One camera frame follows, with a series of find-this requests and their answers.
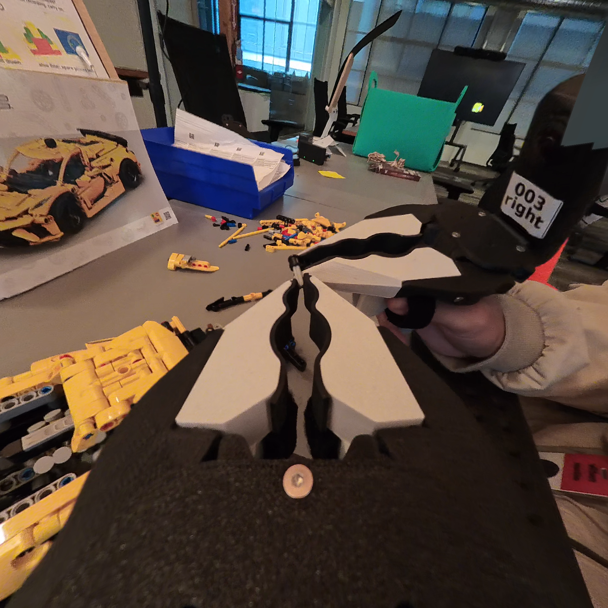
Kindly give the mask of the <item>small black brick piece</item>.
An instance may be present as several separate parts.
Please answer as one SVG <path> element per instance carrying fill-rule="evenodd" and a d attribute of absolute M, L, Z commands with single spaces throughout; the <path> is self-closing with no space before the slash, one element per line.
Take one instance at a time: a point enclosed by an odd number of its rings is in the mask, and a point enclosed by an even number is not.
<path fill-rule="evenodd" d="M 283 355 L 287 362 L 293 365 L 299 371 L 305 371 L 307 362 L 300 356 L 296 350 L 296 342 L 294 338 L 290 338 L 283 349 Z"/>

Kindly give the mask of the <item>green folder box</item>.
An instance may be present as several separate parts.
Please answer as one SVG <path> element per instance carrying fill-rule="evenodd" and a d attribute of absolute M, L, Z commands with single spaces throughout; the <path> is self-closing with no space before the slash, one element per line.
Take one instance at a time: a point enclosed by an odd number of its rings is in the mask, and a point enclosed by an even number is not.
<path fill-rule="evenodd" d="M 367 157 L 399 152 L 405 166 L 432 172 L 440 162 L 456 110 L 467 91 L 464 86 L 455 102 L 419 97 L 378 87 L 375 71 L 362 107 L 353 154 Z"/>

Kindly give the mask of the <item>instruction booklet with yellow car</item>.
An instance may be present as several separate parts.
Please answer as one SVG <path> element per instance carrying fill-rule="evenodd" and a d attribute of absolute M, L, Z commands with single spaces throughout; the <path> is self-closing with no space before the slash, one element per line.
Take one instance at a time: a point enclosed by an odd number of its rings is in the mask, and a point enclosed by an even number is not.
<path fill-rule="evenodd" d="M 177 224 L 121 80 L 1 70 L 1 299 Z"/>

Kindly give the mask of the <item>blue plastic bin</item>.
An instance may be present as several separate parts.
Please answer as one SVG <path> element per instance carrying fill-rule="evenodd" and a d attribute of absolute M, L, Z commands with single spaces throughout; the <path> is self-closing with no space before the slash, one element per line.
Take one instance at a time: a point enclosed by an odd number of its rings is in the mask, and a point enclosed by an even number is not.
<path fill-rule="evenodd" d="M 293 153 L 281 146 L 260 142 L 279 152 L 288 172 L 259 191 L 253 168 L 230 160 L 173 146 L 173 127 L 141 130 L 149 159 L 166 197 L 253 219 L 280 199 L 294 183 Z"/>

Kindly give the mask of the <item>white printed paper sheets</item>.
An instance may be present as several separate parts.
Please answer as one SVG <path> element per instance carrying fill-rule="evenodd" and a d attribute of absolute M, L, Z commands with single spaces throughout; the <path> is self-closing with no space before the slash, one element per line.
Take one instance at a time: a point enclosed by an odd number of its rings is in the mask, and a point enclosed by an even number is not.
<path fill-rule="evenodd" d="M 225 127 L 181 109 L 176 110 L 173 145 L 252 167 L 259 190 L 283 178 L 291 168 L 283 153 L 262 148 Z"/>

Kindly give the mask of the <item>yellow toy brick car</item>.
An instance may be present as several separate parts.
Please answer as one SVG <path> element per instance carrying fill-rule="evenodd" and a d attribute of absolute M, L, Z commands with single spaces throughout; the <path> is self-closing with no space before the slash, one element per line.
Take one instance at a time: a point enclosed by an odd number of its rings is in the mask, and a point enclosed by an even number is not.
<path fill-rule="evenodd" d="M 1 602 L 26 581 L 89 471 L 143 395 L 206 336 L 177 317 L 35 361 L 1 379 Z"/>

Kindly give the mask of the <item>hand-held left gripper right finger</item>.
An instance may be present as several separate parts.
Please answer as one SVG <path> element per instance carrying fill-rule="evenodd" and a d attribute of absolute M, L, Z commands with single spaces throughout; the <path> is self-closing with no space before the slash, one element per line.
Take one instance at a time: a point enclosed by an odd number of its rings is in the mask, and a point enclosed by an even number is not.
<path fill-rule="evenodd" d="M 319 350 L 304 414 L 311 456 L 338 459 L 355 437 L 421 425 L 424 413 L 395 358 L 405 345 L 390 349 L 374 321 L 308 273 L 303 293 Z"/>

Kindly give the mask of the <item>small yellow brick assembly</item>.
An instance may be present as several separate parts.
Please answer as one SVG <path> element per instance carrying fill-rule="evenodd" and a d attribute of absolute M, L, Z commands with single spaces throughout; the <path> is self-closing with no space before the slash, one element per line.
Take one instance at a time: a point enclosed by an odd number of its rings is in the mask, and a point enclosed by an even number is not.
<path fill-rule="evenodd" d="M 216 272 L 218 266 L 209 262 L 198 260 L 192 255 L 172 253 L 168 258 L 168 270 L 195 270 L 199 272 Z"/>

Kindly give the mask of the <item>colourful brick instruction sheet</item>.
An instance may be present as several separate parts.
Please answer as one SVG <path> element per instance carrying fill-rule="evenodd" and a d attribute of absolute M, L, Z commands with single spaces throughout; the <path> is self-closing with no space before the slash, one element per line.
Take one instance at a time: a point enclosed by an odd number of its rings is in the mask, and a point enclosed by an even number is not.
<path fill-rule="evenodd" d="M 1 75 L 118 80 L 83 1 L 1 1 Z"/>

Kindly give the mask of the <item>black device with green light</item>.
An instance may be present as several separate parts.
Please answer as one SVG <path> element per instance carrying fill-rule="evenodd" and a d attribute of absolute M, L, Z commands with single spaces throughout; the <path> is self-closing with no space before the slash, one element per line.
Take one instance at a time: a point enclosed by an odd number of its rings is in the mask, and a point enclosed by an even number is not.
<path fill-rule="evenodd" d="M 328 146 L 333 143 L 331 136 L 315 137 L 312 134 L 300 133 L 298 137 L 299 159 L 321 166 L 331 156 Z"/>

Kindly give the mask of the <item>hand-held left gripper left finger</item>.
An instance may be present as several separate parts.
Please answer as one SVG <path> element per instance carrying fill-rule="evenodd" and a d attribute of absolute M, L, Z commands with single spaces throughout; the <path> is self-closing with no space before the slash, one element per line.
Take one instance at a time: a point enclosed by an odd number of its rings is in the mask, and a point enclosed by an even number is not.
<path fill-rule="evenodd" d="M 293 454 L 298 408 L 287 368 L 299 292 L 297 280 L 287 281 L 224 327 L 177 426 L 239 435 L 265 459 Z"/>

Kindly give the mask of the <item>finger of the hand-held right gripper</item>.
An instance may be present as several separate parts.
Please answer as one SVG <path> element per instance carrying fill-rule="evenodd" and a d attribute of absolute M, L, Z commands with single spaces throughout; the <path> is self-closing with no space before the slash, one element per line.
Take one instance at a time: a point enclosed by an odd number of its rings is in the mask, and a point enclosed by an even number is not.
<path fill-rule="evenodd" d="M 414 280 L 460 277 L 456 263 L 430 247 L 412 247 L 400 270 L 303 270 L 303 293 L 311 316 L 374 317 L 386 299 Z"/>
<path fill-rule="evenodd" d="M 292 270 L 400 270 L 418 242 L 427 220 L 413 214 L 364 219 L 299 255 Z"/>

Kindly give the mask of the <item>person's right forearm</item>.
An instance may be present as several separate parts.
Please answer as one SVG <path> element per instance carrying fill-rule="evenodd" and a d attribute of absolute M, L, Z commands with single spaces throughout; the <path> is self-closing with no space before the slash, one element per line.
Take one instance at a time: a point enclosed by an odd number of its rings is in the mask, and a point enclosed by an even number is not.
<path fill-rule="evenodd" d="M 443 354 L 447 369 L 480 371 L 505 391 L 607 417 L 607 282 L 558 292 L 527 281 L 480 303 L 498 305 L 505 324 L 491 356 Z"/>

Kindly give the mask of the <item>brown box with paper shreds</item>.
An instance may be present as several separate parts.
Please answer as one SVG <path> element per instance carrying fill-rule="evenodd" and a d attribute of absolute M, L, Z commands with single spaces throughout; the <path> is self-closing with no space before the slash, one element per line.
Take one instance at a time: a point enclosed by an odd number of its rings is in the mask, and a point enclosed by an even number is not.
<path fill-rule="evenodd" d="M 367 156 L 368 170 L 380 175 L 419 182 L 421 174 L 405 166 L 405 159 L 400 156 L 398 150 L 394 150 L 393 153 L 395 158 L 392 160 L 388 160 L 384 154 L 377 151 L 370 153 Z"/>

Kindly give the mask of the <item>red label card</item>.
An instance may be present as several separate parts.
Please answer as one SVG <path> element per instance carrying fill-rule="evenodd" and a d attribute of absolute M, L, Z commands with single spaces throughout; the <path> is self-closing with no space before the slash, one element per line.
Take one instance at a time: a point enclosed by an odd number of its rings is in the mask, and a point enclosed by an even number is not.
<path fill-rule="evenodd" d="M 559 489 L 607 498 L 607 457 L 581 453 L 565 454 Z"/>

